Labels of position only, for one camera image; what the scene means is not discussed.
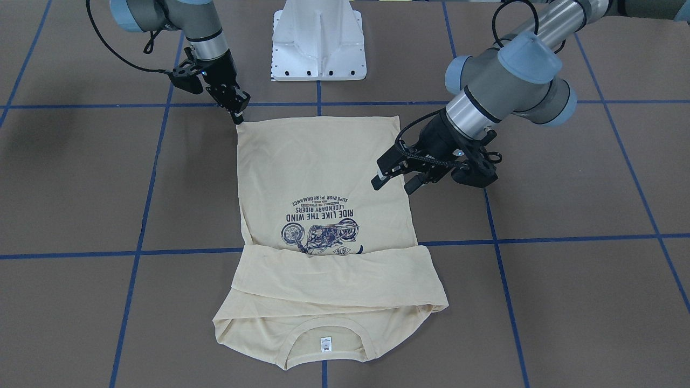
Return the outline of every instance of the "beige t-shirt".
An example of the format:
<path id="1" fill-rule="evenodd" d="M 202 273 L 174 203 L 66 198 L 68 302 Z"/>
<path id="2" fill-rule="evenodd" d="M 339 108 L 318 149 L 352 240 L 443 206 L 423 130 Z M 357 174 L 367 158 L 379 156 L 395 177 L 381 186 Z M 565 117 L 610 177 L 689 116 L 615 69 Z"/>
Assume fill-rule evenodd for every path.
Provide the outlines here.
<path id="1" fill-rule="evenodd" d="M 399 131 L 397 117 L 238 126 L 246 246 L 214 318 L 219 343 L 283 369 L 366 361 L 448 306 L 403 178 L 370 183 Z"/>

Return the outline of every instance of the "blue tape line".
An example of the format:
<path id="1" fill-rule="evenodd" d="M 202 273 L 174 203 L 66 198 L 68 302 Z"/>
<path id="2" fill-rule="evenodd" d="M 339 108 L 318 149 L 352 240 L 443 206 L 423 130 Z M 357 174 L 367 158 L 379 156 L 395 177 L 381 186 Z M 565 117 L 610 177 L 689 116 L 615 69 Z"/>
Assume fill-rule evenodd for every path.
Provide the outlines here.
<path id="1" fill-rule="evenodd" d="M 180 34 L 179 43 L 177 45 L 177 54 L 175 56 L 175 63 L 179 63 L 179 56 L 182 52 L 182 43 L 184 42 L 184 34 Z M 161 145 L 163 144 L 163 137 L 166 133 L 166 126 L 168 125 L 168 114 L 170 113 L 170 101 L 173 99 L 173 85 L 170 84 L 168 89 L 168 99 L 166 100 L 165 112 L 163 113 L 163 122 L 161 123 L 161 131 L 158 136 L 158 145 L 156 146 L 156 156 L 153 160 L 153 168 L 151 169 L 151 180 L 148 184 L 148 193 L 146 195 L 146 205 L 144 206 L 144 215 L 141 219 L 141 231 L 139 232 L 139 241 L 137 243 L 137 251 L 141 251 L 144 245 L 144 234 L 146 233 L 146 223 L 148 221 L 148 212 L 151 207 L 151 198 L 153 197 L 153 186 L 156 183 L 156 168 L 158 166 L 158 157 L 161 153 Z M 127 321 L 129 319 L 129 310 L 132 305 L 132 295 L 134 294 L 134 287 L 137 281 L 137 270 L 139 269 L 139 259 L 141 255 L 137 254 L 132 265 L 132 275 L 130 276 L 130 285 L 127 290 L 127 300 L 125 301 L 125 310 L 122 315 L 122 324 L 120 326 L 120 334 L 117 339 L 117 348 L 115 349 L 115 360 L 112 363 L 112 373 L 110 375 L 110 388 L 115 388 L 115 381 L 117 380 L 117 370 L 120 365 L 120 357 L 122 355 L 122 346 L 125 339 L 125 332 L 127 331 Z"/>
<path id="2" fill-rule="evenodd" d="M 129 310 L 132 304 L 132 295 L 134 294 L 134 285 L 137 280 L 137 270 L 139 269 L 139 256 L 134 257 L 132 264 L 132 274 L 130 275 L 130 284 L 127 289 L 127 300 L 125 301 L 125 310 L 122 314 L 122 323 L 120 324 L 120 334 L 117 336 L 117 348 L 115 349 L 115 361 L 112 364 L 112 373 L 110 374 L 109 388 L 115 388 L 115 379 L 117 378 L 117 370 L 120 366 L 120 356 L 122 355 L 122 345 L 125 340 L 125 331 L 127 330 L 127 321 L 129 320 Z"/>
<path id="3" fill-rule="evenodd" d="M 425 241 L 420 242 L 424 246 L 457 246 L 457 245 L 488 245 L 493 240 L 460 240 L 460 241 Z"/>
<path id="4" fill-rule="evenodd" d="M 457 54 L 455 54 L 455 42 L 453 41 L 453 33 L 451 32 L 451 22 L 448 19 L 448 8 L 446 8 L 445 1 L 443 1 L 441 5 L 443 6 L 443 17 L 446 19 L 446 30 L 448 30 L 448 40 L 451 43 L 451 51 L 453 52 L 453 58 L 456 58 Z"/>
<path id="5" fill-rule="evenodd" d="M 498 244 L 529 244 L 539 242 L 585 242 L 585 241 L 616 241 L 616 240 L 651 240 L 656 235 L 603 235 L 582 237 L 537 237 L 537 238 L 507 238 L 499 239 Z"/>
<path id="6" fill-rule="evenodd" d="M 690 233 L 671 233 L 671 234 L 662 234 L 662 238 L 690 238 Z"/>
<path id="7" fill-rule="evenodd" d="M 0 255 L 0 260 L 59 259 L 59 258 L 107 258 L 112 256 L 134 256 L 136 251 L 114 252 L 65 252 L 65 253 L 20 253 Z"/>
<path id="8" fill-rule="evenodd" d="M 529 377 L 527 376 L 527 367 L 524 363 L 524 356 L 522 354 L 522 344 L 520 343 L 520 333 L 518 332 L 518 324 L 515 321 L 515 312 L 513 311 L 513 301 L 511 299 L 511 292 L 508 288 L 508 280 L 506 279 L 506 271 L 503 267 L 503 259 L 501 257 L 501 249 L 498 244 L 496 236 L 496 228 L 493 223 L 493 216 L 491 215 L 491 204 L 489 203 L 489 194 L 484 189 L 484 201 L 486 202 L 486 216 L 489 219 L 489 228 L 491 228 L 491 237 L 493 238 L 493 248 L 496 252 L 496 262 L 498 264 L 498 271 L 501 274 L 501 283 L 503 283 L 503 294 L 506 298 L 506 305 L 508 307 L 508 315 L 511 319 L 511 327 L 513 328 L 513 337 L 515 338 L 515 349 L 517 350 L 517 358 L 520 361 L 520 370 L 522 371 L 522 381 L 525 388 L 529 388 Z"/>
<path id="9" fill-rule="evenodd" d="M 690 104 L 690 99 L 650 100 L 578 100 L 578 104 Z M 379 105 L 447 105 L 448 101 L 351 101 L 322 102 L 322 106 L 379 106 Z M 249 106 L 318 106 L 318 102 L 250 102 Z M 177 102 L 171 104 L 58 104 L 58 105 L 11 105 L 0 109 L 89 109 L 89 108 L 201 108 L 218 106 L 215 103 Z"/>
<path id="10" fill-rule="evenodd" d="M 361 101 L 322 102 L 323 106 L 372 106 L 372 105 L 446 105 L 448 101 Z"/>
<path id="11" fill-rule="evenodd" d="M 690 99 L 605 99 L 605 104 L 690 104 Z"/>
<path id="12" fill-rule="evenodd" d="M 323 102 L 321 101 L 321 81 L 316 81 L 316 115 L 321 115 L 321 108 Z"/>
<path id="13" fill-rule="evenodd" d="M 48 2 L 46 4 L 46 9 L 43 11 L 41 23 L 39 23 L 39 27 L 36 30 L 36 35 L 34 35 L 34 40 L 31 42 L 31 47 L 29 47 L 29 52 L 26 54 L 26 58 L 24 59 L 24 63 L 21 65 L 21 69 L 19 70 L 19 74 L 17 75 L 17 80 L 14 81 L 14 86 L 12 87 L 12 92 L 10 93 L 10 98 L 8 98 L 7 104 L 2 111 L 2 116 L 0 117 L 0 128 L 2 127 L 2 124 L 5 122 L 5 117 L 7 117 L 7 112 L 9 111 L 9 108 L 12 105 L 12 100 L 14 99 L 14 95 L 17 94 L 17 89 L 19 88 L 19 83 L 21 82 L 21 78 L 24 76 L 24 71 L 26 70 L 26 66 L 29 64 L 29 59 L 31 59 L 31 54 L 34 53 L 34 48 L 36 48 L 36 43 L 39 41 L 39 37 L 41 36 L 41 31 L 43 31 L 43 25 L 46 23 L 46 18 L 48 17 L 48 11 L 50 10 L 51 4 L 52 4 L 52 0 L 48 0 Z"/>
<path id="14" fill-rule="evenodd" d="M 582 56 L 584 57 L 584 62 L 587 65 L 587 69 L 589 70 L 589 74 L 592 76 L 592 81 L 594 81 L 594 86 L 597 89 L 597 92 L 599 93 L 599 97 L 602 100 L 602 103 L 604 104 L 604 109 L 606 110 L 606 114 L 609 117 L 609 122 L 611 123 L 611 128 L 613 129 L 613 134 L 615 135 L 615 139 L 618 142 L 618 146 L 620 147 L 620 150 L 623 154 L 623 157 L 625 158 L 625 163 L 628 166 L 628 170 L 630 171 L 630 175 L 633 177 L 633 181 L 635 182 L 635 187 L 638 189 L 638 193 L 640 195 L 640 199 L 642 199 L 642 204 L 644 205 L 644 209 L 647 211 L 647 215 L 649 216 L 649 221 L 651 222 L 652 227 L 654 228 L 654 233 L 657 236 L 657 239 L 659 241 L 659 245 L 661 246 L 661 250 L 664 253 L 664 257 L 666 258 L 666 262 L 669 265 L 669 268 L 671 269 L 671 274 L 673 275 L 673 279 L 676 281 L 676 286 L 678 287 L 678 291 L 680 292 L 680 295 L 683 299 L 683 302 L 685 303 L 685 308 L 687 309 L 688 313 L 690 313 L 690 300 L 688 300 L 688 296 L 685 293 L 685 289 L 683 288 L 683 284 L 680 282 L 680 278 L 678 277 L 678 273 L 676 272 L 676 268 L 673 265 L 673 260 L 671 260 L 671 256 L 669 255 L 668 250 L 666 249 L 666 244 L 664 243 L 664 240 L 662 239 L 661 233 L 659 232 L 659 228 L 656 224 L 656 221 L 654 220 L 654 216 L 651 212 L 651 209 L 649 208 L 649 203 L 647 203 L 647 198 L 644 196 L 644 192 L 642 191 L 642 185 L 640 184 L 640 181 L 638 180 L 637 174 L 635 174 L 635 169 L 633 168 L 633 164 L 630 162 L 630 158 L 628 157 L 628 152 L 625 151 L 625 146 L 623 145 L 623 141 L 620 137 L 620 134 L 618 132 L 618 127 L 616 127 L 615 122 L 613 120 L 613 115 L 611 114 L 611 111 L 609 110 L 609 105 L 606 103 L 606 100 L 604 99 L 604 93 L 602 93 L 601 88 L 599 87 L 599 82 L 597 81 L 597 77 L 594 75 L 594 70 L 592 69 L 591 64 L 589 63 L 589 58 L 587 58 L 587 53 L 584 51 L 584 46 L 582 45 L 582 42 L 580 41 L 580 37 L 578 36 L 577 33 L 575 35 L 575 40 L 578 43 L 578 46 L 580 47 L 580 52 L 582 53 Z"/>
<path id="15" fill-rule="evenodd" d="M 10 109 L 165 108 L 165 104 L 59 104 L 12 105 Z"/>
<path id="16" fill-rule="evenodd" d="M 690 233 L 669 233 L 657 235 L 605 235 L 580 237 L 535 237 L 535 238 L 507 238 L 497 239 L 498 244 L 539 244 L 552 242 L 588 242 L 588 241 L 617 241 L 617 240 L 656 240 L 657 238 L 682 239 L 690 238 Z M 457 241 L 425 241 L 424 246 L 463 246 L 463 245 L 491 245 L 493 240 L 457 240 Z M 22 259 L 59 259 L 59 258 L 101 258 L 110 256 L 156 256 L 156 255 L 193 255 L 203 253 L 241 253 L 241 247 L 226 248 L 196 248 L 196 249 L 153 249 L 148 251 L 101 251 L 101 252 L 60 252 L 60 253 L 17 253 L 0 255 L 0 260 Z"/>
<path id="17" fill-rule="evenodd" d="M 196 255 L 200 253 L 241 253 L 242 248 L 201 248 L 201 249 L 155 249 L 141 251 L 142 256 L 158 255 Z"/>
<path id="18" fill-rule="evenodd" d="M 321 387 L 328 388 L 328 361 L 321 361 Z"/>

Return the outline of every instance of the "black cable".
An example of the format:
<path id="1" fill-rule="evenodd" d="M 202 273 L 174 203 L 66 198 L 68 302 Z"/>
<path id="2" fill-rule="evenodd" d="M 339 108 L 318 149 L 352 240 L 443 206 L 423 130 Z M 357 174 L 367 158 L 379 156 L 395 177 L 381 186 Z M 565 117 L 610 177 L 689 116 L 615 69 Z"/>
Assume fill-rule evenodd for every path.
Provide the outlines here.
<path id="1" fill-rule="evenodd" d="M 554 54 L 558 54 L 561 50 L 563 50 L 563 47 L 565 47 L 565 41 L 561 42 L 561 46 L 558 48 L 558 50 L 554 51 Z"/>
<path id="2" fill-rule="evenodd" d="M 529 9 L 532 11 L 532 15 L 534 16 L 534 35 L 539 34 L 539 14 L 537 13 L 537 8 L 534 8 L 534 5 L 528 0 L 507 0 L 498 7 L 496 12 L 493 13 L 493 18 L 491 20 L 491 32 L 493 33 L 493 40 L 498 47 L 503 48 L 503 43 L 501 43 L 501 39 L 499 39 L 498 33 L 496 32 L 496 18 L 498 17 L 498 13 L 501 12 L 503 8 L 508 6 L 510 3 L 515 3 L 516 1 L 527 4 Z"/>
<path id="3" fill-rule="evenodd" d="M 162 30 L 158 30 L 156 32 L 150 31 L 150 36 L 148 42 L 146 43 L 146 46 L 144 46 L 144 54 L 150 54 L 153 52 L 153 41 L 156 39 L 158 34 L 161 33 Z"/>
<path id="4" fill-rule="evenodd" d="M 422 117 L 420 117 L 419 119 L 416 119 L 415 121 L 413 121 L 413 122 L 411 122 L 410 124 L 408 124 L 407 126 L 405 126 L 405 128 L 401 129 L 401 130 L 400 130 L 400 133 L 398 133 L 398 134 L 397 134 L 397 137 L 395 138 L 395 147 L 397 148 L 397 150 L 398 150 L 401 154 L 407 156 L 407 157 L 410 158 L 410 159 L 420 160 L 420 161 L 422 161 L 422 162 L 426 162 L 426 163 L 433 164 L 433 165 L 436 165 L 436 166 L 443 166 L 443 167 L 450 167 L 450 168 L 453 168 L 453 167 L 458 167 L 458 168 L 459 168 L 459 167 L 462 167 L 462 166 L 464 165 L 463 163 L 459 163 L 459 162 L 444 162 L 444 161 L 442 161 L 442 160 L 433 159 L 433 158 L 431 158 L 431 157 L 417 156 L 417 155 L 414 155 L 414 154 L 412 154 L 412 153 L 406 151 L 405 148 L 403 147 L 403 145 L 405 145 L 405 142 L 402 141 L 402 135 L 403 135 L 408 129 L 410 129 L 410 128 L 412 128 L 413 126 L 417 125 L 418 123 L 420 123 L 420 122 L 422 122 L 422 121 L 428 119 L 428 118 L 431 117 L 431 116 L 434 116 L 434 115 L 437 115 L 438 113 L 441 113 L 444 109 L 445 109 L 445 108 L 441 108 L 441 109 L 439 109 L 439 110 L 437 110 L 437 111 L 435 111 L 435 112 L 432 112 L 432 113 L 429 113 L 429 114 L 427 114 L 427 115 L 425 115 L 425 116 L 422 116 Z"/>
<path id="5" fill-rule="evenodd" d="M 94 21 L 93 15 L 91 14 L 91 0 L 86 0 L 86 13 L 88 13 L 88 18 L 89 18 L 89 20 L 91 20 L 91 26 L 93 27 L 93 30 L 96 32 L 96 35 L 98 35 L 98 39 L 100 39 L 101 43 L 103 43 L 103 45 L 108 50 L 110 50 L 110 52 L 114 56 L 116 56 L 118 59 L 120 59 L 124 63 L 128 64 L 129 66 L 132 66 L 133 68 L 135 68 L 137 70 L 141 70 L 141 71 L 145 71 L 145 72 L 161 72 L 163 74 L 170 74 L 169 70 L 142 68 L 141 66 L 137 66 L 137 65 L 133 64 L 132 62 L 129 62 L 127 59 L 124 59 L 120 54 L 118 54 L 115 50 L 113 50 L 112 47 L 110 47 L 108 42 L 106 42 L 106 40 L 103 38 L 103 35 L 101 35 L 101 32 L 98 31 L 98 27 L 96 27 L 96 22 Z"/>

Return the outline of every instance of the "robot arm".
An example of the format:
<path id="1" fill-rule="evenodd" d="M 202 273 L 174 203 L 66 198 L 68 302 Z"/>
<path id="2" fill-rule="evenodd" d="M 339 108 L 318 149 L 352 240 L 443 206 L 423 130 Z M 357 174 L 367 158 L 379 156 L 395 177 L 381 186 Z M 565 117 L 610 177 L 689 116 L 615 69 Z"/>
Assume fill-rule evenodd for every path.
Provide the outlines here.
<path id="1" fill-rule="evenodd" d="M 167 72 L 175 87 L 201 94 L 204 87 L 236 124 L 250 95 L 237 83 L 237 69 L 212 0 L 110 0 L 115 21 L 131 32 L 183 30 L 187 59 Z"/>
<path id="2" fill-rule="evenodd" d="M 455 98 L 422 129 L 416 144 L 407 146 L 398 136 L 377 160 L 375 190 L 411 172 L 418 174 L 405 184 L 408 194 L 448 172 L 457 183 L 488 186 L 498 178 L 495 165 L 502 159 L 485 149 L 496 137 L 494 126 L 510 114 L 556 126 L 575 112 L 577 95 L 556 77 L 562 63 L 552 51 L 567 37 L 606 15 L 690 19 L 690 0 L 556 0 L 539 13 L 529 5 L 534 20 L 501 39 L 495 36 L 494 45 L 478 57 L 451 62 L 446 87 Z"/>

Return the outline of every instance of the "printed graphic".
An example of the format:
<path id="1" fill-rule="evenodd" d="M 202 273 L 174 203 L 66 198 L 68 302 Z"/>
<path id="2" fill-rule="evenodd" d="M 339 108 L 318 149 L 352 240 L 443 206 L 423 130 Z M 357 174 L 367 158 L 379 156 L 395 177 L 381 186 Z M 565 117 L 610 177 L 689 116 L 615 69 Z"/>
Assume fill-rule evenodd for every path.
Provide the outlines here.
<path id="1" fill-rule="evenodd" d="M 355 241 L 359 225 L 347 198 L 311 195 L 293 201 L 290 207 L 293 210 L 285 215 L 287 224 L 281 231 L 281 237 L 288 245 L 296 245 L 300 252 L 308 255 L 332 249 L 325 254 L 345 256 L 357 249 L 357 245 L 349 244 Z M 364 246 L 360 245 L 358 249 L 356 254 L 361 254 Z"/>
<path id="2" fill-rule="evenodd" d="M 332 246 L 342 245 L 343 242 L 353 242 L 357 237 L 357 233 L 359 233 L 359 225 L 352 218 L 344 218 L 337 224 L 312 225 L 309 228 L 306 246 L 302 244 L 302 238 L 304 237 L 304 227 L 302 225 L 291 222 L 282 231 L 283 240 L 287 244 L 296 244 L 302 253 L 308 255 L 318 255 Z M 339 255 L 345 255 L 349 251 L 350 249 L 334 252 Z"/>
<path id="3" fill-rule="evenodd" d="M 333 253 L 335 253 L 336 255 L 341 255 L 341 256 L 347 255 L 347 253 L 349 251 L 352 251 L 352 249 L 346 248 L 345 246 L 341 246 L 338 249 L 333 249 Z"/>

